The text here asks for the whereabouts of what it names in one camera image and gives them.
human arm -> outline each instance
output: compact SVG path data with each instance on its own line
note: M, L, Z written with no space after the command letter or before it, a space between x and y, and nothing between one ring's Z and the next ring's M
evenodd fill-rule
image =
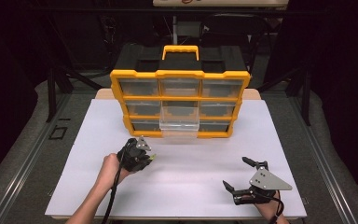
M118 165L117 154L111 153L104 157L100 173L98 173L97 179L89 191L89 194L66 223L90 224L92 222L98 206L113 186ZM121 169L119 183L129 174L129 171Z
M280 192L277 191L274 195L274 198L280 198ZM271 221L273 217L276 216L277 208L279 203L277 201L269 201L269 203L256 203L255 207L257 208L258 212L265 218L267 221ZM277 224L289 224L289 221L286 217L282 214L278 216L276 221Z

wrist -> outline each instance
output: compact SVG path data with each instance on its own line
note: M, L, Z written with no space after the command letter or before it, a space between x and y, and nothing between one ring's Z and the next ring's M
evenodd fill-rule
M276 221L277 224L290 224L290 222L284 217L283 215L280 215Z

white table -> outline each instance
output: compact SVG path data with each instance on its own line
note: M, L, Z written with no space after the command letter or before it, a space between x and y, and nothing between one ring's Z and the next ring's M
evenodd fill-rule
M193 0L183 3L182 0L153 0L154 7L286 7L289 0ZM172 21L172 43L178 44L179 34L195 35L200 30L200 22L178 24L176 16Z
M116 100L92 100L72 147L46 215L68 218L86 197L103 157L118 152L131 136L122 123ZM248 189L256 169L241 160L268 161L269 170L293 186L282 191L284 214L305 217L268 108L262 100L244 101L230 138L188 142L146 138L155 160L119 186L111 211L117 219L246 219L261 218L252 204L235 205L222 181ZM108 194L96 217L103 217Z

human hand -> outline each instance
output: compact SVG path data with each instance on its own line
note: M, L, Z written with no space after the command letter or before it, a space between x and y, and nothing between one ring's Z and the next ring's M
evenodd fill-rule
M276 199L280 199L281 195L279 191L276 191L275 195L273 196ZM261 214L263 218L265 218L267 221L271 221L277 213L279 203L277 201L271 200L269 203L255 203L255 207L257 208L258 212ZM283 214L281 214L278 217L278 220L276 223L279 224L286 224L289 223L287 219L284 217Z
M105 156L103 158L103 165L101 167L100 173L98 173L98 177L95 181L94 187L105 192L109 191L115 181L115 176L118 171L119 164L120 162L117 159L116 153L111 153ZM120 183L125 177L130 174L131 172L122 168L118 183Z

hand-held controller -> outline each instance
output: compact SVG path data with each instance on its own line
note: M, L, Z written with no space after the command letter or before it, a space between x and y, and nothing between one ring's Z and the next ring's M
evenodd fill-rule
M126 145L117 153L118 160L123 167L130 172L143 170L152 162L154 156L146 155L146 151L150 151L151 147L141 136L138 140L130 138Z

